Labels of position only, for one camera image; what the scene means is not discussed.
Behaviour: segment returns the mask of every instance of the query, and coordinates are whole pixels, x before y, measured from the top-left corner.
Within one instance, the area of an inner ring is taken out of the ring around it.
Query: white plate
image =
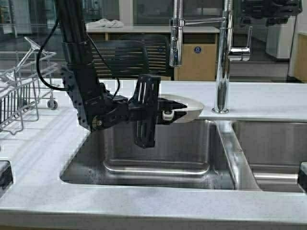
[[[178,103],[185,104],[187,108],[185,109],[176,109],[174,111],[184,111],[187,112],[185,116],[175,121],[175,123],[187,123],[191,122],[199,117],[201,112],[204,109],[204,105],[198,101],[195,101],[191,98],[176,96],[172,94],[161,94],[161,98],[172,100]]]

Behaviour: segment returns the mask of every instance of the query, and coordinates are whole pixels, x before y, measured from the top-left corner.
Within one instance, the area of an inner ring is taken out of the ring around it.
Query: white towel
[[[109,23],[110,21],[108,19],[100,19],[96,22],[93,23],[87,23],[86,27],[92,27],[92,28],[98,28],[98,27],[106,27],[106,25]]]
[[[106,27],[107,28],[122,28],[124,27],[124,23],[122,23],[121,21],[118,21],[118,20],[113,20],[113,21],[109,21],[107,24],[106,24]]]

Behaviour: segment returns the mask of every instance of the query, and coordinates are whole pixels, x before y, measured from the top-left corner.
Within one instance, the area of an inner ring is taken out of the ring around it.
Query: black chair
[[[94,65],[99,78],[137,79],[140,74],[149,73],[147,51],[142,42],[103,41],[95,44],[110,68],[103,63],[92,47]]]
[[[121,40],[140,41],[146,46],[149,71],[165,77],[174,78],[174,69],[169,66],[169,41],[161,34],[126,34]]]

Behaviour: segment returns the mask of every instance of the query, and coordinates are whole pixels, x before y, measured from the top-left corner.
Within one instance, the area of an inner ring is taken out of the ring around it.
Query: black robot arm
[[[284,24],[290,16],[302,12],[302,0],[242,0],[241,19],[250,24],[251,19],[266,18],[266,25]]]
[[[135,144],[154,146],[156,124],[168,125],[185,112],[175,112],[172,120],[163,113],[186,108],[175,101],[158,98],[160,77],[139,76],[134,96],[128,100],[112,95],[100,83],[94,68],[91,40],[86,32],[81,0],[56,0],[58,20],[67,65],[62,68],[64,88],[78,110],[81,126],[91,131],[106,129],[120,122],[134,122]]]

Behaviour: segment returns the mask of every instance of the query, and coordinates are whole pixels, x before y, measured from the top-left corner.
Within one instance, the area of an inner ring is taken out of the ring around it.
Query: faucet
[[[183,0],[174,0],[174,16],[170,21],[170,63],[172,67],[181,66],[183,29],[185,25],[204,23],[221,23],[218,51],[218,64],[215,84],[215,102],[212,111],[217,114],[227,114],[229,69],[231,61],[249,61],[252,38],[252,27],[249,28],[248,41],[245,47],[233,47],[234,35],[234,0],[224,0],[223,15],[219,18],[184,20]]]

